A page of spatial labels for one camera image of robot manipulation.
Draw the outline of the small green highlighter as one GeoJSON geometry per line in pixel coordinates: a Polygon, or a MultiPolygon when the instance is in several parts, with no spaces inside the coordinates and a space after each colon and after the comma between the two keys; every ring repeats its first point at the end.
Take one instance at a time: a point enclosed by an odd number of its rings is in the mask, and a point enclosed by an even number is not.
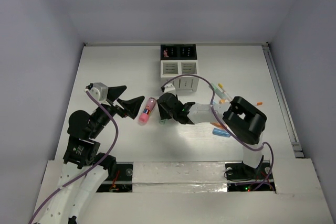
{"type": "Polygon", "coordinates": [[[167,119],[160,120],[159,123],[160,123],[161,125],[164,125],[164,124],[166,123],[166,121],[167,121],[167,119]]]}

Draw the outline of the pink glue stick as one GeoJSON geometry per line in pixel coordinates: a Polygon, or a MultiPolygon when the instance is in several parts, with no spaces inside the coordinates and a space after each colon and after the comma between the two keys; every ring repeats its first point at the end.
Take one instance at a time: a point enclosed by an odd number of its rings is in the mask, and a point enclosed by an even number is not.
{"type": "Polygon", "coordinates": [[[140,124],[146,124],[148,122],[150,114],[154,110],[155,106],[156,106],[156,99],[150,97],[148,101],[146,102],[146,105],[142,113],[140,114],[140,117],[139,117],[140,124]]]}

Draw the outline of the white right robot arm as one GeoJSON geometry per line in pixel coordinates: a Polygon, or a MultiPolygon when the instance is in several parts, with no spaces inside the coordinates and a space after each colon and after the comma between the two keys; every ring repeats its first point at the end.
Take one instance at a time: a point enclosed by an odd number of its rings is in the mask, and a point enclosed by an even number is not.
{"type": "Polygon", "coordinates": [[[266,115],[242,97],[229,103],[182,103],[171,93],[157,101],[161,119],[174,119],[180,124],[218,123],[243,146],[243,160],[233,169],[248,178],[261,171],[264,161],[260,139],[266,127],[266,115]]]}

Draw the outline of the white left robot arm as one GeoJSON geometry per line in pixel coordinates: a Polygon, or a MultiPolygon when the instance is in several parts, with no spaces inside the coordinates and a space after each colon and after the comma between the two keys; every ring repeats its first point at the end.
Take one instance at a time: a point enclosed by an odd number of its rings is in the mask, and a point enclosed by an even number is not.
{"type": "Polygon", "coordinates": [[[98,107],[92,114],[77,110],[70,115],[57,188],[35,210],[30,223],[81,223],[102,182],[118,176],[116,158],[110,155],[119,136],[113,117],[135,119],[144,101],[143,96],[121,100],[125,90],[126,86],[108,87],[101,82],[85,87],[98,107]],[[114,125],[115,136],[107,152],[100,153],[100,143],[95,139],[109,122],[114,125]]]}

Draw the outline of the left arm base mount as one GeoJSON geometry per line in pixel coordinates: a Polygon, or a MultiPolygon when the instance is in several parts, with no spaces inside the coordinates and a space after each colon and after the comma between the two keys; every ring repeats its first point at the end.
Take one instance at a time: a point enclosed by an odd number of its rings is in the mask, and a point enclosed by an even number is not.
{"type": "Polygon", "coordinates": [[[102,182],[98,193],[131,193],[133,188],[133,163],[117,163],[114,175],[102,182]]]}

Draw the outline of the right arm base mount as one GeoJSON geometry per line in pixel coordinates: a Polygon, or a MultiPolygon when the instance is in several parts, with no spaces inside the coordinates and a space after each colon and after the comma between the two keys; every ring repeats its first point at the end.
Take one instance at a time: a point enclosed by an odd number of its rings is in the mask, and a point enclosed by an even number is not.
{"type": "Polygon", "coordinates": [[[248,170],[243,163],[226,163],[224,178],[228,192],[276,191],[274,177],[270,172],[270,163],[263,162],[260,169],[248,170]]]}

